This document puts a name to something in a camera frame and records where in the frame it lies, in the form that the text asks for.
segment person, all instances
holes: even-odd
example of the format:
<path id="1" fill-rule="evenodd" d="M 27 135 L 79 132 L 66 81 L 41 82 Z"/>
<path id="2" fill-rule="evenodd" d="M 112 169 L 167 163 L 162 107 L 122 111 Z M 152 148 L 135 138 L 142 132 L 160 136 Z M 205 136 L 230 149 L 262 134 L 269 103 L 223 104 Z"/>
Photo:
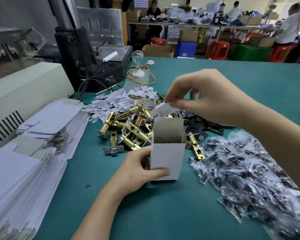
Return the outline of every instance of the person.
<path id="1" fill-rule="evenodd" d="M 184 99 L 188 92 L 190 99 Z M 236 125 L 248 131 L 300 188 L 300 126 L 253 100 L 216 69 L 204 69 L 176 78 L 165 102 L 209 121 Z M 112 221 L 122 199 L 144 183 L 169 175 L 167 169 L 147 170 L 150 151 L 150 147 L 145 147 L 128 152 L 116 173 L 99 192 L 71 240 L 109 239 Z"/>
<path id="2" fill-rule="evenodd" d="M 158 8 L 157 0 L 152 0 L 151 7 L 148 8 L 147 11 L 148 17 L 154 16 L 155 19 L 162 20 L 163 15 L 161 14 L 160 9 Z M 162 27 L 160 25 L 149 25 L 149 37 L 152 38 L 158 37 L 160 38 L 160 33 L 162 31 Z"/>
<path id="3" fill-rule="evenodd" d="M 299 12 L 300 3 L 293 4 L 288 10 L 288 18 L 282 23 L 280 27 L 280 34 L 278 35 L 274 47 L 278 45 L 290 45 L 298 35 L 299 26 Z"/>
<path id="4" fill-rule="evenodd" d="M 233 4 L 233 8 L 227 13 L 227 15 L 232 20 L 236 20 L 239 14 L 241 13 L 241 9 L 239 9 L 238 6 L 239 6 L 239 1 L 235 1 Z"/>
<path id="5" fill-rule="evenodd" d="M 186 0 L 185 5 L 179 6 L 179 8 L 183 9 L 185 12 L 192 11 L 192 7 L 190 6 L 190 0 Z"/>

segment black shirt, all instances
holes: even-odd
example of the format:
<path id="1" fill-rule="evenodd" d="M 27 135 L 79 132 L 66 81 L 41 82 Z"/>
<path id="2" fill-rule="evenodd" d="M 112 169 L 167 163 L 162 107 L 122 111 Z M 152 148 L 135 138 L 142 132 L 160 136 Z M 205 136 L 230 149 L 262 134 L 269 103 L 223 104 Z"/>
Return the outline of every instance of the black shirt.
<path id="1" fill-rule="evenodd" d="M 156 18 L 158 15 L 160 15 L 161 14 L 161 11 L 160 11 L 160 9 L 157 7 L 157 10 L 155 11 L 155 12 L 153 12 L 152 11 L 152 7 L 149 7 L 148 8 L 148 11 L 147 11 L 147 15 L 149 16 L 149 15 L 153 15 L 154 16 L 154 18 Z"/>

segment white machine casing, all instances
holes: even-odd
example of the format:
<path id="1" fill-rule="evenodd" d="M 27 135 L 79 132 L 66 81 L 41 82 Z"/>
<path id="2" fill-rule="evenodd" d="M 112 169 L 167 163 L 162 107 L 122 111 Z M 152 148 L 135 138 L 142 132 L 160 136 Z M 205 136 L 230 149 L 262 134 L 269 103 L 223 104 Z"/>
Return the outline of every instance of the white machine casing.
<path id="1" fill-rule="evenodd" d="M 61 64 L 41 62 L 0 79 L 0 147 L 47 104 L 74 93 Z"/>

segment teal table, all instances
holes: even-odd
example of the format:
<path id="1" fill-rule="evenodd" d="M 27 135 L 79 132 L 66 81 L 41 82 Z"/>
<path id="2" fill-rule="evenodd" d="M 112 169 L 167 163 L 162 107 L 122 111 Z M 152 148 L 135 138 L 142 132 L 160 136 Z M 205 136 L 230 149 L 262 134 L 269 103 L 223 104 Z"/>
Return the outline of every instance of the teal table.
<path id="1" fill-rule="evenodd" d="M 249 96 L 300 125 L 300 64 L 150 59 L 155 61 L 151 65 L 157 79 L 154 91 L 164 94 L 177 76 L 216 68 Z M 85 94 L 84 101 L 90 103 L 94 96 Z M 102 149 L 109 141 L 97 138 L 95 129 L 100 127 L 101 122 L 88 123 L 35 240 L 70 239 L 103 185 L 121 164 L 126 153 L 116 157 L 103 154 Z M 110 239 L 269 239 L 259 222 L 244 218 L 240 224 L 217 201 L 220 192 L 210 183 L 199 182 L 188 164 L 191 155 L 192 151 L 186 149 L 179 180 L 147 185 L 124 198 Z"/>

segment hand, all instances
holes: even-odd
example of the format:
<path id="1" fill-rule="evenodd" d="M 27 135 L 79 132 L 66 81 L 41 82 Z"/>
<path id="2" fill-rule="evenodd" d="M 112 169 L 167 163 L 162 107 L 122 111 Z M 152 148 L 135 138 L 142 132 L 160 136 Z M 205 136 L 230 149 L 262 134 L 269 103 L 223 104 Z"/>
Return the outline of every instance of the hand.
<path id="1" fill-rule="evenodd" d="M 190 91 L 190 100 L 184 96 Z M 258 102 L 242 92 L 216 69 L 203 69 L 177 77 L 164 102 L 196 113 L 215 123 L 240 126 Z"/>
<path id="2" fill-rule="evenodd" d="M 121 197 L 140 189 L 146 182 L 170 175 L 167 169 L 149 170 L 150 152 L 151 146 L 128 152 L 109 180 L 108 184 L 112 184 Z"/>

